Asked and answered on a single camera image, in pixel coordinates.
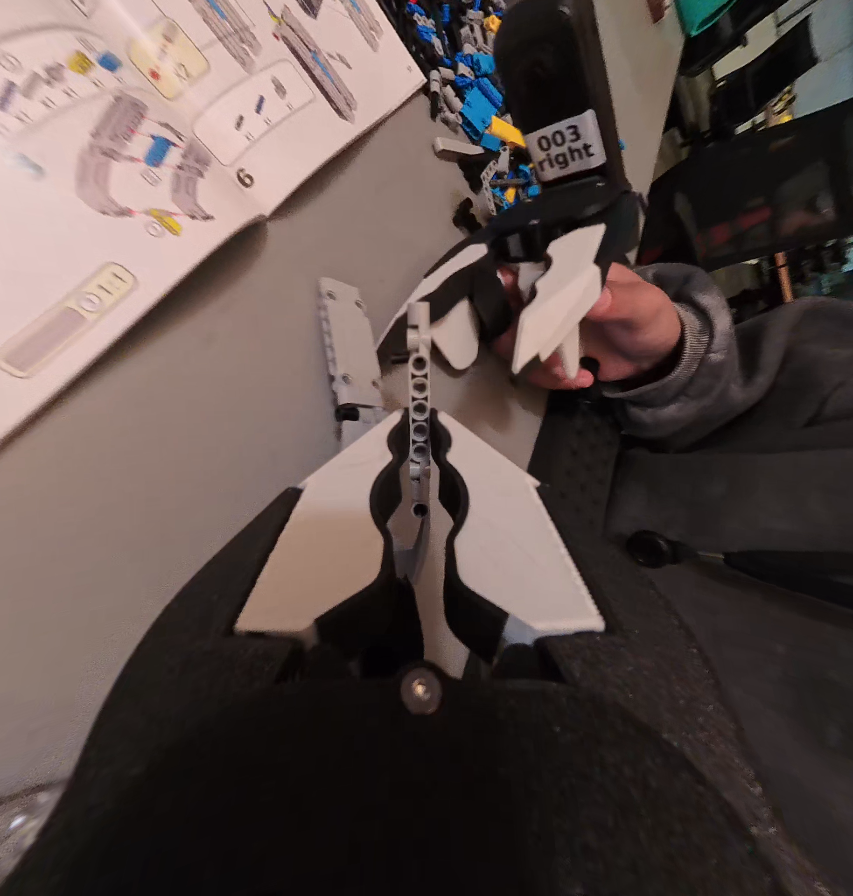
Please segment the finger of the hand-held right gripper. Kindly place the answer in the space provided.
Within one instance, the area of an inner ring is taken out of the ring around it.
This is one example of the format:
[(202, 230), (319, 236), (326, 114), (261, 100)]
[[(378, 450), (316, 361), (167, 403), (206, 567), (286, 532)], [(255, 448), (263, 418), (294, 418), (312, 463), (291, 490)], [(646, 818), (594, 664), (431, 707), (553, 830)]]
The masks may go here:
[(546, 249), (544, 274), (536, 280), (532, 301), (520, 314), (511, 372), (520, 375), (533, 361), (557, 355), (567, 378), (582, 358), (580, 323), (600, 298), (602, 274), (596, 261), (606, 225), (573, 230)]
[(455, 247), (421, 279), (384, 330), (376, 348), (379, 363), (399, 363), (408, 349), (408, 311), (423, 301), (433, 349), (457, 371), (473, 365), (480, 339), (477, 291), (484, 286), (485, 276), (495, 273), (488, 245), (476, 242)]

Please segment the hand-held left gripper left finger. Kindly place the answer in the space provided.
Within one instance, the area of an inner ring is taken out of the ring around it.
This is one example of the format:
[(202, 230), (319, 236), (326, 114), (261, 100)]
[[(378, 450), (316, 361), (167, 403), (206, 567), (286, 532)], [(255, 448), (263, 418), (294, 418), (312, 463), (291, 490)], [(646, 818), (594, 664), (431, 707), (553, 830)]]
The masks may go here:
[(407, 447), (408, 414), (397, 409), (302, 482), (237, 633), (353, 635), (338, 612), (395, 578), (389, 521)]

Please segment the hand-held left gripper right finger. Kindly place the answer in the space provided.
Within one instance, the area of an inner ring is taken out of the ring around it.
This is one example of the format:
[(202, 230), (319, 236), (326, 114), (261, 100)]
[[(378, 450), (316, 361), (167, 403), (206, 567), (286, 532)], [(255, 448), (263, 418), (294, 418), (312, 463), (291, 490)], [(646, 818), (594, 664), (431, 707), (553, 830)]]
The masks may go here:
[(443, 411), (433, 413), (440, 503), (453, 520), (443, 607), (456, 637), (603, 632), (539, 482)]

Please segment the grey blue toy assembly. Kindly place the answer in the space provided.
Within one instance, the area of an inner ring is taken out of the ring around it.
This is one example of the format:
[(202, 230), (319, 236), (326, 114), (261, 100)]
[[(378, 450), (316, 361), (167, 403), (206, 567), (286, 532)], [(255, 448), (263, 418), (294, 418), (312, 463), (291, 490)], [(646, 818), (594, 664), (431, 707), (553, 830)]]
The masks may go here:
[(385, 417), (381, 372), (371, 323), (359, 291), (320, 278), (318, 307), (341, 450)]

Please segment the person's right hand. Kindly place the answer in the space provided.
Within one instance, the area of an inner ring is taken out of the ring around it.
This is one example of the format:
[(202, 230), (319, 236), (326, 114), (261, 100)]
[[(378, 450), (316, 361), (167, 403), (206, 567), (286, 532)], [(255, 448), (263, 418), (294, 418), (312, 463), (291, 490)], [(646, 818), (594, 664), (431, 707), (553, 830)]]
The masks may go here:
[(550, 391), (579, 390), (615, 384), (632, 389), (654, 383), (679, 365), (684, 348), (677, 306), (634, 269), (611, 263), (600, 298), (580, 325), (582, 354), (597, 368), (581, 367), (566, 375), (557, 354), (529, 366), (526, 383)]

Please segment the pile of toy bricks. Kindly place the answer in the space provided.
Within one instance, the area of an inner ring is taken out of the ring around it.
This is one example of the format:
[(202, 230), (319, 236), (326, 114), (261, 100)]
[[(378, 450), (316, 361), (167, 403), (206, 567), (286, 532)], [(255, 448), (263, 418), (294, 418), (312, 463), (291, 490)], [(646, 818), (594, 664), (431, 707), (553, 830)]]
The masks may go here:
[(433, 154), (454, 163), (468, 194), (456, 229), (472, 234), (541, 188), (522, 132), (514, 125), (495, 60), (499, 29), (512, 2), (380, 1), (396, 34), (426, 77), (430, 117), (449, 134)]

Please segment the person's grey sweatshirt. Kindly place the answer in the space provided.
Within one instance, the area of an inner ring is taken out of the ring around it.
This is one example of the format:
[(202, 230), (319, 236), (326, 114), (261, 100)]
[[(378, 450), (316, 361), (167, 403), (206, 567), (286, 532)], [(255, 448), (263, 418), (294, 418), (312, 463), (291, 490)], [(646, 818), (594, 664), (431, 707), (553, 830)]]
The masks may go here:
[(630, 446), (607, 528), (675, 563), (656, 582), (711, 656), (788, 835), (853, 894), (853, 419)]

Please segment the open instruction booklet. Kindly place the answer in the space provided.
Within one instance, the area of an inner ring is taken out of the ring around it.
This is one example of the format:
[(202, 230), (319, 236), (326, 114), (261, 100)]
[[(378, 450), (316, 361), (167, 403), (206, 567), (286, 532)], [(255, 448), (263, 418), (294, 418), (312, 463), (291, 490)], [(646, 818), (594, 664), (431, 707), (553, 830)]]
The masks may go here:
[(378, 2), (0, 1), (0, 445), (424, 84)]

